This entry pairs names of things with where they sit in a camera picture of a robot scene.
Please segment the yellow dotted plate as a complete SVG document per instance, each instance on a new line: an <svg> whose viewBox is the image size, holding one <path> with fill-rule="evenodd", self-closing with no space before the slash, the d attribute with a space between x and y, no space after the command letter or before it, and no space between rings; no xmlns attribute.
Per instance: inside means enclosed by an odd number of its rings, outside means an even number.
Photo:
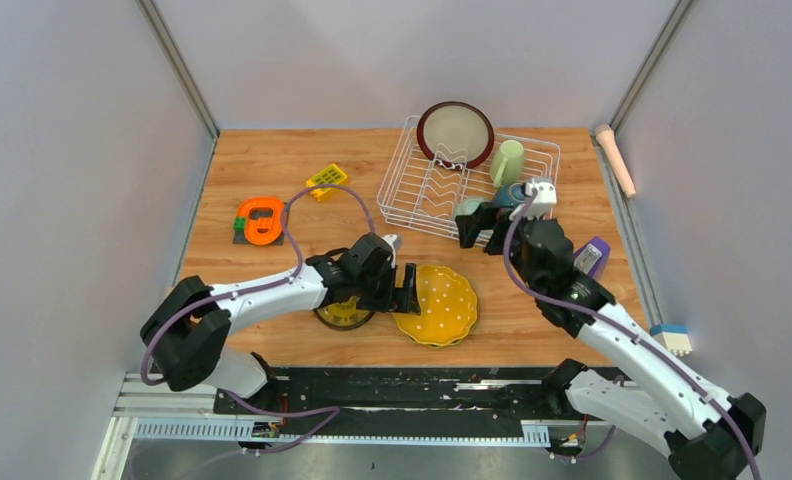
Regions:
<svg viewBox="0 0 792 480"><path fill-rule="evenodd" d="M417 269L419 314L394 313L399 331L430 348L464 340L478 321L479 301L466 277L449 267L421 265Z"/></svg>

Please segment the green dotted plate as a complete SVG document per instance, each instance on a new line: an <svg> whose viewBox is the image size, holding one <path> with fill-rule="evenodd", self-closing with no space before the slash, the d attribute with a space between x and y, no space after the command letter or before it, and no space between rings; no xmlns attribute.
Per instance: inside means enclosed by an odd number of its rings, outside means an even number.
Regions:
<svg viewBox="0 0 792 480"><path fill-rule="evenodd" d="M393 314L397 329L413 343L433 349L455 346L472 332L479 319L474 293L433 292L420 300L421 313Z"/></svg>

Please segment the brown-rimmed white plate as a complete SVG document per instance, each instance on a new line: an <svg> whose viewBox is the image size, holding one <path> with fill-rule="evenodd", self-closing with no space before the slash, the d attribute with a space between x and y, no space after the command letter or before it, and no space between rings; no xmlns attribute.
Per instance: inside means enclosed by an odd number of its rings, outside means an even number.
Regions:
<svg viewBox="0 0 792 480"><path fill-rule="evenodd" d="M494 148L489 118L477 107L459 101L429 107L420 116L416 139L427 159L448 170L475 168Z"/></svg>

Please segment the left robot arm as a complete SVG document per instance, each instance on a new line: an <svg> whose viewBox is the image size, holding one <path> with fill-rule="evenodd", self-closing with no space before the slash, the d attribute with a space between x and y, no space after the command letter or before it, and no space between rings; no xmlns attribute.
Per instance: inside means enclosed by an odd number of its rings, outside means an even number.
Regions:
<svg viewBox="0 0 792 480"><path fill-rule="evenodd" d="M398 235L368 232L351 247L303 260L266 277L229 284L181 280L140 330L147 348L144 371L155 367L160 383L173 392L208 385L230 391L255 413L270 411L278 386L266 362L227 346L237 331L302 311L356 299L374 313L421 312L418 267L398 266Z"/></svg>

